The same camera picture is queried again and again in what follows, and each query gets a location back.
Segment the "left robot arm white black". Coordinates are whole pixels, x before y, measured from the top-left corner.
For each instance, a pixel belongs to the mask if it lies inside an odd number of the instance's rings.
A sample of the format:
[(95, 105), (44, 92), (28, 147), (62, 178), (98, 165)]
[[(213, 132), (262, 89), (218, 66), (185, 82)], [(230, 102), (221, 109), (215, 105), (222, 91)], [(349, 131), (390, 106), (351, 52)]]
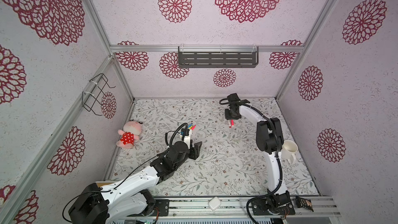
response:
[(148, 216), (155, 207), (149, 188), (172, 177), (188, 159), (196, 160), (202, 142), (178, 141), (157, 154), (149, 166), (139, 172), (104, 186), (88, 185), (70, 201), (69, 222), (72, 224), (111, 224), (129, 215)]

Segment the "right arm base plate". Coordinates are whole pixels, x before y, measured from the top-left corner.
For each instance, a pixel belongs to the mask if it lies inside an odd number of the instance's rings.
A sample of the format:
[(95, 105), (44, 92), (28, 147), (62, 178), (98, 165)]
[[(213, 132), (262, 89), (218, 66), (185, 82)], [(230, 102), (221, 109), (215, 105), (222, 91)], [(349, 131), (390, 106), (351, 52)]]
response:
[(267, 198), (257, 199), (251, 203), (255, 216), (260, 215), (295, 215), (295, 209), (289, 191)]

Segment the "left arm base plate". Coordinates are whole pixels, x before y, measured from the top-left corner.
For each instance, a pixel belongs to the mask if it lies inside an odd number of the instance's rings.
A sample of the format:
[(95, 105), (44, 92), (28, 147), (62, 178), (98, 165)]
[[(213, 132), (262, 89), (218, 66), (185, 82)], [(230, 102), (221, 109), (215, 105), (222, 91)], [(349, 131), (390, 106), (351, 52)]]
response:
[(169, 215), (170, 208), (170, 200), (156, 200), (155, 204), (151, 206), (148, 210), (144, 210), (140, 214), (132, 214), (128, 215), (128, 217), (144, 217), (144, 216), (152, 216), (152, 217), (165, 217)]

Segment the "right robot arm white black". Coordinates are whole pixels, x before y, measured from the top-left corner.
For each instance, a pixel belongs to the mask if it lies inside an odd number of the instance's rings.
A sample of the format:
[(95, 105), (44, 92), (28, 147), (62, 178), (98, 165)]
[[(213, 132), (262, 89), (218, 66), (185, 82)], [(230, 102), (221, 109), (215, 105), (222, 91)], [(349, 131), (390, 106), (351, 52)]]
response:
[(267, 193), (256, 196), (246, 203), (246, 211), (253, 218), (256, 206), (271, 215), (294, 215), (295, 210), (283, 177), (282, 147), (284, 144), (283, 131), (278, 118), (269, 118), (260, 110), (250, 105), (248, 100), (241, 100), (237, 93), (219, 101), (220, 105), (227, 105), (225, 117), (227, 120), (238, 120), (243, 117), (250, 120), (256, 127), (257, 148), (265, 153), (267, 175)]

